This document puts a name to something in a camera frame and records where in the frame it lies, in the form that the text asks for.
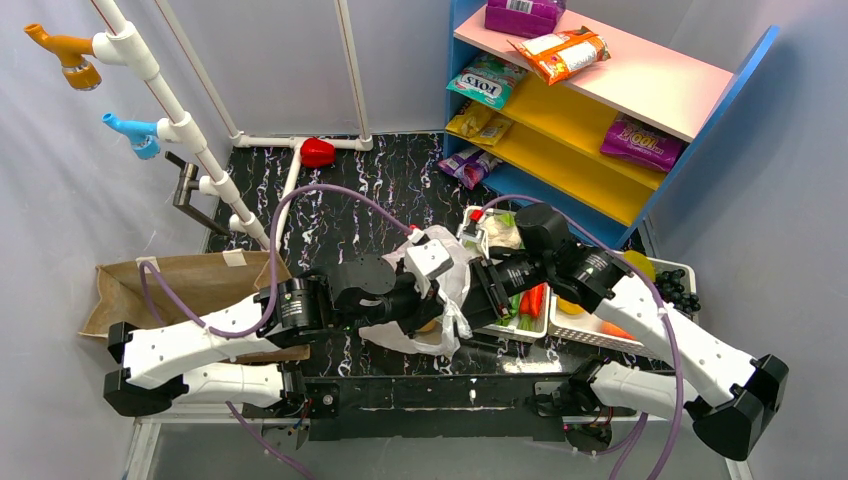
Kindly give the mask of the yellow pear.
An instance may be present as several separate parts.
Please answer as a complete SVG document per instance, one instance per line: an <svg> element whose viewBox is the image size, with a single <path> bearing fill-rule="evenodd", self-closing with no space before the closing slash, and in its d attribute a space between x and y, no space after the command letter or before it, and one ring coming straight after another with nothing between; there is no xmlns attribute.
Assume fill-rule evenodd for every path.
<svg viewBox="0 0 848 480"><path fill-rule="evenodd" d="M415 333L416 334L428 334L428 333L431 333L431 332L437 330L439 328L439 326L440 326L440 322L438 320L431 320L428 323L426 323L424 326L422 326L421 328L416 329Z"/></svg>

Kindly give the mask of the white plastic grocery bag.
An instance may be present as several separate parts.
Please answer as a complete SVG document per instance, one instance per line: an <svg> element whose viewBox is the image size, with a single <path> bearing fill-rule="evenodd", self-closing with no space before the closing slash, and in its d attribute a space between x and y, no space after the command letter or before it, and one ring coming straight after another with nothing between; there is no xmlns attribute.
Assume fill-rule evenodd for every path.
<svg viewBox="0 0 848 480"><path fill-rule="evenodd" d="M461 313L461 304L470 289L471 273L468 263L474 256L443 226L427 227L423 233L429 237L430 245L439 241L452 261L450 268L434 278L434 292L427 293L421 299L422 305L413 308L415 313L422 313L429 307L441 307L441 312L424 320L426 324L435 321L436 326L424 333L415 328L412 335L408 336L396 320L361 327L358 334L361 338L389 350L451 358L460 347L460 339L471 336L471 327Z"/></svg>

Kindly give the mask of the orange snack bag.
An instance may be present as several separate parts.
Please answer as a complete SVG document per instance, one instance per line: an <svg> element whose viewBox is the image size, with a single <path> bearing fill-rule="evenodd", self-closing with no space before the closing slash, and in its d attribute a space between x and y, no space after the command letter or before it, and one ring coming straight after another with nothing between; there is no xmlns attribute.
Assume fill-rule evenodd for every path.
<svg viewBox="0 0 848 480"><path fill-rule="evenodd" d="M611 57L605 39L586 26L521 42L510 41L510 45L547 85L565 81Z"/></svg>

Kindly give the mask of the purple snack bag top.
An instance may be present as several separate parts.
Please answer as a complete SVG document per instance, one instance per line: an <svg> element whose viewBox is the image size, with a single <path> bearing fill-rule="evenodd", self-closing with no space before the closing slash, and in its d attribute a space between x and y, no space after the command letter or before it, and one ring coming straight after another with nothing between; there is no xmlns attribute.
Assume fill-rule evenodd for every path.
<svg viewBox="0 0 848 480"><path fill-rule="evenodd" d="M523 38L553 33L566 11L565 0L489 0L484 27Z"/></svg>

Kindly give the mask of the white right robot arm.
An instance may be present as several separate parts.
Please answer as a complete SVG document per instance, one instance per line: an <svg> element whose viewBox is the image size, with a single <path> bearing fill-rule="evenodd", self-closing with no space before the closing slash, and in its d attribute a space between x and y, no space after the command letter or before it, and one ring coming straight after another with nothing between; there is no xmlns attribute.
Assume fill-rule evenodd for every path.
<svg viewBox="0 0 848 480"><path fill-rule="evenodd" d="M747 459L779 411L788 366L754 357L702 329L664 301L623 256L556 208L528 201L514 222L520 249L492 249L470 260L462 312L472 327L503 317L511 297L544 285L640 342L674 370L670 376L593 359L549 397L555 405L594 410L625 407L689 423L721 456Z"/></svg>

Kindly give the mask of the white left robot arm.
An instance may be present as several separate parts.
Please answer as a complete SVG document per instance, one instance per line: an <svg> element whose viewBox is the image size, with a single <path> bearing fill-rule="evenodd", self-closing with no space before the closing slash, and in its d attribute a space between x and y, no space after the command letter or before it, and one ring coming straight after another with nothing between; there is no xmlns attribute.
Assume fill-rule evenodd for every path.
<svg viewBox="0 0 848 480"><path fill-rule="evenodd" d="M396 264L367 255L313 269L196 322L155 329L117 323L108 350L120 367L105 375L103 397L125 417L195 402L306 416L313 400L299 371L281 363L241 365L236 358L363 326L394 323L412 334L446 312L449 298L439 279L454 265L442 242L421 241Z"/></svg>

